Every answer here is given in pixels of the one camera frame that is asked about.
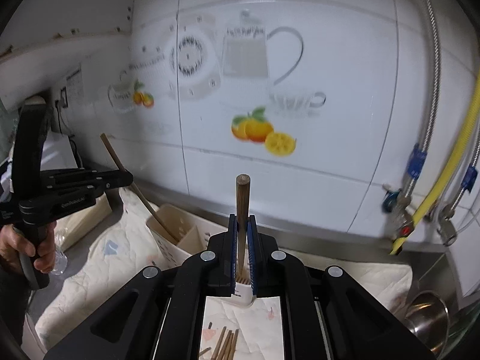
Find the person's left hand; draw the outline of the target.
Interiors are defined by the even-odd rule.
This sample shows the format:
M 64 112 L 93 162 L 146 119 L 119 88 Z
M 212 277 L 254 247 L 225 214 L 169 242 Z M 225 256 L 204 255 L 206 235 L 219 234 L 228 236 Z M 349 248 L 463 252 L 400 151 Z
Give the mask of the person's left hand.
M 21 273 L 20 255 L 37 258 L 34 260 L 34 267 L 41 273 L 49 273 L 55 266 L 55 235 L 56 222 L 46 226 L 46 238 L 39 244 L 39 250 L 20 235 L 11 224 L 1 229 L 1 264 L 10 268 L 13 272 Z

